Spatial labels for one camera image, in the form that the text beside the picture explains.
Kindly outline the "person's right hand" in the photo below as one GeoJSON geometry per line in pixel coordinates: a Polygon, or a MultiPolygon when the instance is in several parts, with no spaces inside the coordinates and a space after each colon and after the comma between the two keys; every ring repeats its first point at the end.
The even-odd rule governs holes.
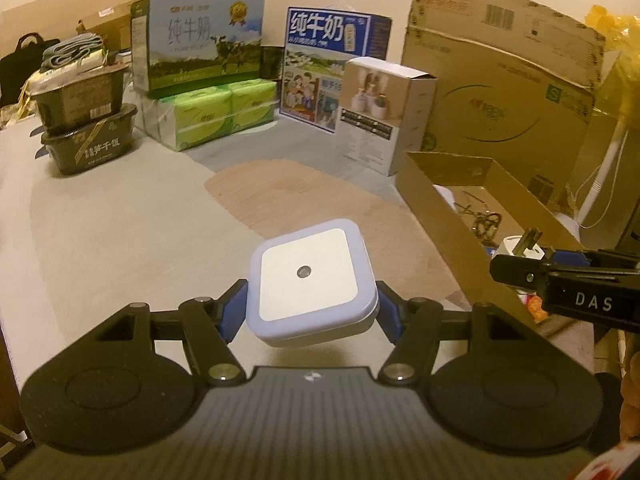
{"type": "Polygon", "coordinates": [[[640,434],[639,385],[628,372],[620,386],[622,407],[620,408],[620,440],[638,438],[640,434]]]}

